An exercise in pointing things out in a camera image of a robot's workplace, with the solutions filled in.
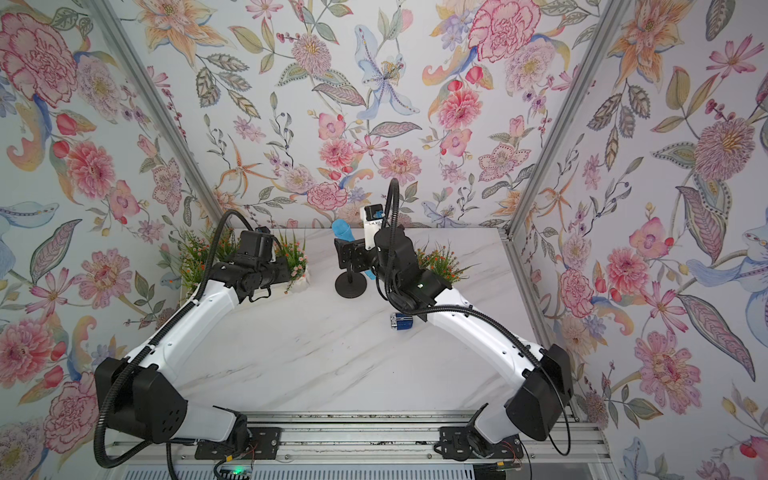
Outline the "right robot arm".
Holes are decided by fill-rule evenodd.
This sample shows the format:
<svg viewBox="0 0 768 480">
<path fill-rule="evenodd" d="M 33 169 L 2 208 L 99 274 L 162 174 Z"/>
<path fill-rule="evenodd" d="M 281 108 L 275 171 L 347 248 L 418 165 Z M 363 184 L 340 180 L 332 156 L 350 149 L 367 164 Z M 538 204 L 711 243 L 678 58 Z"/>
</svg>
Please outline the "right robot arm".
<svg viewBox="0 0 768 480">
<path fill-rule="evenodd" d="M 367 272 L 378 282 L 381 295 L 395 310 L 438 327 L 468 346 L 505 379 L 508 397 L 481 407 L 469 430 L 495 445 L 524 434 L 544 441 L 573 396 L 570 360 L 556 344 L 543 347 L 520 338 L 500 322 L 478 310 L 444 276 L 419 260 L 403 228 L 369 222 L 360 239 L 343 221 L 333 224 L 339 266 L 337 292 L 360 296 Z"/>
</svg>

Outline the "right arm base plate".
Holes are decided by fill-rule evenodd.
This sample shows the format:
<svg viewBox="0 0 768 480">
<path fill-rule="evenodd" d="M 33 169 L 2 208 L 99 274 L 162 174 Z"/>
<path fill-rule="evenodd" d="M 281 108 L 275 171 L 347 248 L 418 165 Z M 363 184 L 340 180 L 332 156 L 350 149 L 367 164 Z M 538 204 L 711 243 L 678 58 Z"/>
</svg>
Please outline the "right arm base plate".
<svg viewBox="0 0 768 480">
<path fill-rule="evenodd" d="M 517 461 L 524 457 L 523 445 L 518 435 L 491 444 L 475 429 L 475 422 L 488 404 L 482 405 L 463 426 L 439 428 L 438 441 L 433 451 L 444 460 L 464 462 L 469 459 Z"/>
</svg>

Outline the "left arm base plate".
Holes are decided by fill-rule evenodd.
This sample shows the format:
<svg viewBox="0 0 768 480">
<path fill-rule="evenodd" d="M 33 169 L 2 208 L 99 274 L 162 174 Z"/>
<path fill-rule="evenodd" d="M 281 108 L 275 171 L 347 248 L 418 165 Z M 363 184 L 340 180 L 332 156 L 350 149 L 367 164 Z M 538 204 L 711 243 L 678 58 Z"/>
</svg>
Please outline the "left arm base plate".
<svg viewBox="0 0 768 480">
<path fill-rule="evenodd" d="M 280 446 L 282 429 L 279 427 L 248 427 L 234 431 L 223 442 L 209 440 L 197 444 L 195 460 L 220 461 L 246 458 L 252 460 L 275 460 Z"/>
</svg>

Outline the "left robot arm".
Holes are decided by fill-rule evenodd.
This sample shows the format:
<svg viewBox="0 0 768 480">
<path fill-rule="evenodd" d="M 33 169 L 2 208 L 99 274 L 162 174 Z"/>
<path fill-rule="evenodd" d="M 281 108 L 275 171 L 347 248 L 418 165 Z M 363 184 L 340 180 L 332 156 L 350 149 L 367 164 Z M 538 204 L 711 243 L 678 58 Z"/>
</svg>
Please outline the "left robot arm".
<svg viewBox="0 0 768 480">
<path fill-rule="evenodd" d="M 276 241 L 266 227 L 243 231 L 232 258 L 207 267 L 194 293 L 160 330 L 124 358 L 107 359 L 97 367 L 95 453 L 105 455 L 108 430 L 139 439 L 141 448 L 182 440 L 217 443 L 234 452 L 246 448 L 251 433 L 243 414 L 194 404 L 176 383 L 225 316 L 290 281 L 286 259 L 274 252 Z"/>
</svg>

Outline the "pink flower potted plant boxed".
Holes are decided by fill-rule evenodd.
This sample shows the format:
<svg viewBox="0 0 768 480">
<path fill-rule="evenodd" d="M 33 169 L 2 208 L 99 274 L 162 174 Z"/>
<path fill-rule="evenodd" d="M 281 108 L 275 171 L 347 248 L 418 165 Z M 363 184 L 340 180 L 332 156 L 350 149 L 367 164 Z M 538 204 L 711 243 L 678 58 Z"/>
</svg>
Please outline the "pink flower potted plant boxed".
<svg viewBox="0 0 768 480">
<path fill-rule="evenodd" d="M 181 299 L 188 299 L 202 281 L 211 250 L 214 230 L 182 230 L 174 242 L 176 249 L 163 244 L 158 266 L 166 270 L 161 284 L 179 290 Z"/>
</svg>

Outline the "pink flower potted plant front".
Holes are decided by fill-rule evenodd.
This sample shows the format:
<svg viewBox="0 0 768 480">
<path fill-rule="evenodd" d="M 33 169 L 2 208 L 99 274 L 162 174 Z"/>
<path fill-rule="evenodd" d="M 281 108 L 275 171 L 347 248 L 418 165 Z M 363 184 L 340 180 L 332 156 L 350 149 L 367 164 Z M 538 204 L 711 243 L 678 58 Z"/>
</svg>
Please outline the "pink flower potted plant front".
<svg viewBox="0 0 768 480">
<path fill-rule="evenodd" d="M 305 291 L 310 285 L 306 241 L 300 241 L 294 232 L 278 231 L 274 246 L 275 258 L 287 262 L 290 279 L 279 290 L 284 296 Z"/>
</svg>

